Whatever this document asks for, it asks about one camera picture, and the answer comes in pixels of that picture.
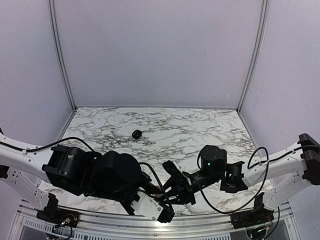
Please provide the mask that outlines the black earbud charging case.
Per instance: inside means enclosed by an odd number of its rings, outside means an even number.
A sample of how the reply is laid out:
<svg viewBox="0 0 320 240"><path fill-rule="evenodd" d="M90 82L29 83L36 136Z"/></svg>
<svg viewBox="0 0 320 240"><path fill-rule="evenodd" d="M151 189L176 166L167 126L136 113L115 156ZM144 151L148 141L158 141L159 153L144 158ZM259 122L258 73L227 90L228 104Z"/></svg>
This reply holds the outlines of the black earbud charging case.
<svg viewBox="0 0 320 240"><path fill-rule="evenodd" d="M131 136L134 138L134 139L139 139L141 136L142 136L142 131L141 130L134 130L133 133L131 134Z"/></svg>

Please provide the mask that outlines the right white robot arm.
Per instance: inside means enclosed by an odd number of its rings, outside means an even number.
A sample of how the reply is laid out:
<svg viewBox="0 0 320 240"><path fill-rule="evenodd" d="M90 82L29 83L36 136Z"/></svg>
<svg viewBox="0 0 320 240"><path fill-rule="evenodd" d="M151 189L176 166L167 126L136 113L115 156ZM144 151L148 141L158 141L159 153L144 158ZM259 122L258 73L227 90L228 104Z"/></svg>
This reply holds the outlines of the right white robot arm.
<svg viewBox="0 0 320 240"><path fill-rule="evenodd" d="M258 224L284 201L300 191L320 184L320 144L309 134L303 133L298 142L286 149L266 154L265 157L248 161L227 162L227 152L214 145L206 145L198 155L199 170L194 173L180 171L168 160L162 164L170 175L164 188L169 189L169 201L173 205L194 205L195 194L203 192L215 183L220 190L235 194L261 184L267 180L285 175L274 188L264 192L259 188L252 201L254 208L248 212L247 219Z"/></svg>

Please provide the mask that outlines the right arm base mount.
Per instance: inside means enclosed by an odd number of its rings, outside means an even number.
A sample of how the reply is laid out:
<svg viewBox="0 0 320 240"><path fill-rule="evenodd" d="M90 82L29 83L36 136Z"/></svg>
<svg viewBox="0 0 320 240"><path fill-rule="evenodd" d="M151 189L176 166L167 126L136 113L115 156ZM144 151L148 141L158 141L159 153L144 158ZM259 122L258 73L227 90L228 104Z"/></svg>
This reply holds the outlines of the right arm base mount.
<svg viewBox="0 0 320 240"><path fill-rule="evenodd" d="M263 197L262 192L254 198L253 209L238 211L230 216L233 228L245 228L250 240L264 240L273 225L274 211L265 208Z"/></svg>

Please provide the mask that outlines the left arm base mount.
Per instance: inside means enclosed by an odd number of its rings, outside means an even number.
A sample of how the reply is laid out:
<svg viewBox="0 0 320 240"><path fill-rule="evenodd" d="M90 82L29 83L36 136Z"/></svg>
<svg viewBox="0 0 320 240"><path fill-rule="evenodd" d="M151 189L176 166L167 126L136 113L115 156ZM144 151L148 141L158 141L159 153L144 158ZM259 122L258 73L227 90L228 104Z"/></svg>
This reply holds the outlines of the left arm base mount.
<svg viewBox="0 0 320 240"><path fill-rule="evenodd" d="M58 199L52 193L48 193L48 202L43 210L37 210L36 218L55 224L51 229L54 233L59 228L69 227L70 232L65 240L70 240L73 236L73 229L77 227L80 213L58 207Z"/></svg>

